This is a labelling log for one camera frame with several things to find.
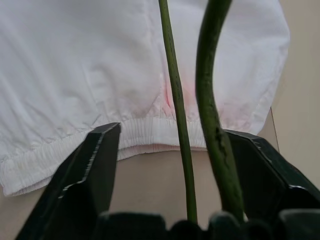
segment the plant stem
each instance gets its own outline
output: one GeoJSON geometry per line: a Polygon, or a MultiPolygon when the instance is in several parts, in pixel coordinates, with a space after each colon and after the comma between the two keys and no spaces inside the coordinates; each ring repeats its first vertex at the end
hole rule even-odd
{"type": "Polygon", "coordinates": [[[244,207],[230,140],[221,129],[213,93],[213,68],[220,32],[232,0],[209,0],[198,41],[195,91],[211,167],[222,209],[242,223],[244,207]]]}
{"type": "Polygon", "coordinates": [[[167,0],[159,0],[159,7],[184,172],[187,219],[197,223],[195,181],[185,114],[185,104],[178,71],[167,0]]]}

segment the white garment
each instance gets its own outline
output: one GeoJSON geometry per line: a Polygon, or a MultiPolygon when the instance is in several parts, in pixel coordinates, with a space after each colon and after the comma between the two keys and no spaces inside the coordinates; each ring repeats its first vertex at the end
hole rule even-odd
{"type": "MultiPolygon", "coordinates": [[[[195,63],[206,0],[169,10],[192,147],[205,142],[195,63]]],[[[234,0],[214,66],[224,128],[257,134],[287,57],[278,0],[234,0]]],[[[158,0],[0,1],[0,182],[46,185],[93,128],[122,123],[119,159],[179,149],[158,0]]]]}

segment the beige surface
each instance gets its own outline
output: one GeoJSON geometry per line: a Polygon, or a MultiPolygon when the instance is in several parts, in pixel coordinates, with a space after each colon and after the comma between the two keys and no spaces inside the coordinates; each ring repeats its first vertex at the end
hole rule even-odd
{"type": "Polygon", "coordinates": [[[279,150],[320,188],[320,1],[280,2],[291,45],[272,105],[279,150]]]}
{"type": "MultiPolygon", "coordinates": [[[[261,136],[277,147],[271,113],[261,136]]],[[[206,152],[192,152],[198,221],[206,227],[211,213],[221,208],[219,193],[206,152]]],[[[13,240],[43,189],[15,197],[0,193],[0,240],[13,240]]],[[[185,219],[185,182],[179,151],[142,154],[119,161],[111,212],[162,214],[167,224],[185,219]]]]}

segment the green stem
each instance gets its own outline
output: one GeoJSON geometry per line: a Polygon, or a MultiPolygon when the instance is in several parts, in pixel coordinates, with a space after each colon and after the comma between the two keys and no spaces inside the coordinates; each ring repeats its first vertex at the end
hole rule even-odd
{"type": "Polygon", "coordinates": [[[213,93],[213,68],[217,44],[232,0],[209,0],[196,56],[195,90],[199,116],[211,167],[219,188],[222,209],[244,221],[242,191],[230,140],[221,129],[213,93]]]}
{"type": "Polygon", "coordinates": [[[178,64],[175,53],[174,38],[170,24],[169,10],[167,0],[159,0],[162,33],[168,70],[170,76],[170,84],[172,89],[172,98],[175,108],[176,123],[178,128],[178,136],[180,143],[180,152],[184,171],[185,194],[186,194],[186,211],[188,220],[197,222],[197,204],[195,194],[194,172],[191,159],[191,150],[187,129],[187,121],[185,114],[184,97],[178,71],[178,64]]]}

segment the wrinkled fabric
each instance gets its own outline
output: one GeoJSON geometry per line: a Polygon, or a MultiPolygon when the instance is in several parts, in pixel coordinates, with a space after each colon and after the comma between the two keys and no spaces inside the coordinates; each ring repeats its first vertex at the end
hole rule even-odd
{"type": "MultiPolygon", "coordinates": [[[[195,97],[206,0],[170,0],[190,144],[205,142],[195,97]]],[[[222,126],[257,134],[290,41],[278,0],[234,0],[214,63],[222,126]]],[[[122,123],[119,159],[178,150],[157,0],[0,1],[0,182],[45,186],[93,128],[122,123]]]]}

